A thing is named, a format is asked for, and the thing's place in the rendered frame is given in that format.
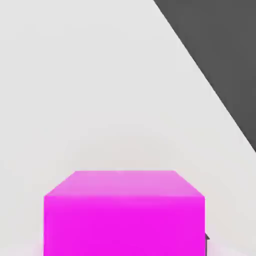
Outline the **small magenta cube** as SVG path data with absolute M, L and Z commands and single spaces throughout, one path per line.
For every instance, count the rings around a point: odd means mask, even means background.
M 205 197 L 172 170 L 76 171 L 43 209 L 43 256 L 206 256 Z

